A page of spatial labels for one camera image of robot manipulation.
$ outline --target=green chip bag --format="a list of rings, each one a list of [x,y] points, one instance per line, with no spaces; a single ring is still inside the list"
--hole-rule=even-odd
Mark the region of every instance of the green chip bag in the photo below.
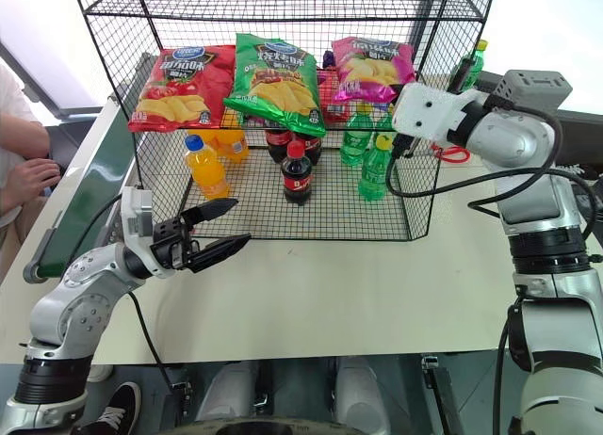
[[[279,39],[236,34],[235,86],[224,105],[314,137],[326,134],[317,61]]]

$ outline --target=potato chip bag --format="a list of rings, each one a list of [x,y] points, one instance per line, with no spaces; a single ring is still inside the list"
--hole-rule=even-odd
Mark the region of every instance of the potato chip bag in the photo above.
[[[128,122],[132,132],[220,127],[233,87],[235,46],[164,49]]]
[[[318,97],[317,61],[279,39],[236,34],[236,73],[224,104],[314,137],[326,134]]]
[[[335,101],[389,103],[397,95],[392,85],[415,81],[410,44],[347,37],[333,41],[333,51],[339,75]]]

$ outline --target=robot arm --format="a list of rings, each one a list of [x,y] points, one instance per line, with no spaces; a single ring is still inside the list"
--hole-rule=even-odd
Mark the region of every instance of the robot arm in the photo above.
[[[153,275],[194,273],[242,249],[248,234],[227,237],[200,250],[189,232],[226,213],[236,200],[221,199],[188,209],[153,226],[152,195],[127,187],[122,193],[123,243],[91,250],[66,270],[58,286],[34,307],[32,338],[15,395],[8,400],[0,434],[67,427],[83,413],[92,357],[117,301]]]
[[[553,148],[553,130],[523,113],[487,109],[486,96],[473,89],[453,95],[410,84],[397,102],[393,126],[408,136],[463,146],[492,172],[541,167]],[[496,179],[497,194],[529,177]],[[510,351],[519,367],[531,372],[521,418],[513,419],[509,433],[600,433],[603,294],[579,230],[571,185],[544,175],[497,205],[520,296],[508,314]]]

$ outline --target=white table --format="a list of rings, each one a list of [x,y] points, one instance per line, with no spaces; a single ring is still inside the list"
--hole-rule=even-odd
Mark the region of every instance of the white table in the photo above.
[[[21,273],[72,197],[112,121],[107,105],[0,286],[0,362],[20,363],[35,302],[56,284]],[[444,166],[439,185],[486,172],[478,159]],[[514,300],[499,222],[466,203],[490,183],[435,198],[426,238],[398,242],[254,240],[193,275],[150,279],[136,291],[167,363],[489,349]],[[601,252],[594,239],[590,252]],[[95,363],[153,363],[130,298],[117,305]]]

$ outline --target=metal wire rack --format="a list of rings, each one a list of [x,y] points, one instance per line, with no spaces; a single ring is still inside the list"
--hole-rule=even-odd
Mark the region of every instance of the metal wire rack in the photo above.
[[[480,38],[492,0],[78,0],[106,74],[126,118],[160,50],[233,44],[236,32],[280,38],[314,55],[347,36],[413,45],[419,80],[445,89],[462,56]],[[350,102],[353,113],[356,102]],[[345,123],[330,123],[315,167],[312,199],[303,207],[282,196],[279,168],[265,151],[263,128],[245,125],[250,157],[226,164],[239,205],[205,223],[197,236],[252,233],[255,238],[414,240],[427,234],[432,197],[360,199],[359,169],[341,165]],[[133,135],[140,182],[154,192],[156,221],[203,201],[185,166],[185,131]],[[396,164],[404,191],[433,188],[439,161],[429,144]]]

